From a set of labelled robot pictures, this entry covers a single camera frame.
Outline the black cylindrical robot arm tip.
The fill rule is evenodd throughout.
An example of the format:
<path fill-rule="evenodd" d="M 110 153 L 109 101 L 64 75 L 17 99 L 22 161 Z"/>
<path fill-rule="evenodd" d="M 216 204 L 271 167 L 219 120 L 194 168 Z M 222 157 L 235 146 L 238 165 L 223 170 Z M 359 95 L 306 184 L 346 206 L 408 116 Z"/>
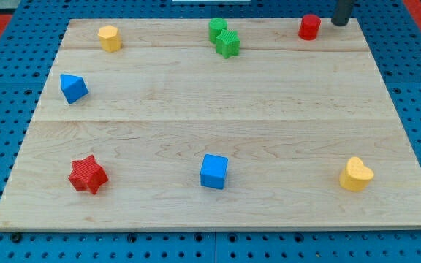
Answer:
<path fill-rule="evenodd" d="M 335 26 L 346 26 L 352 14 L 355 0 L 337 0 L 331 23 Z"/>

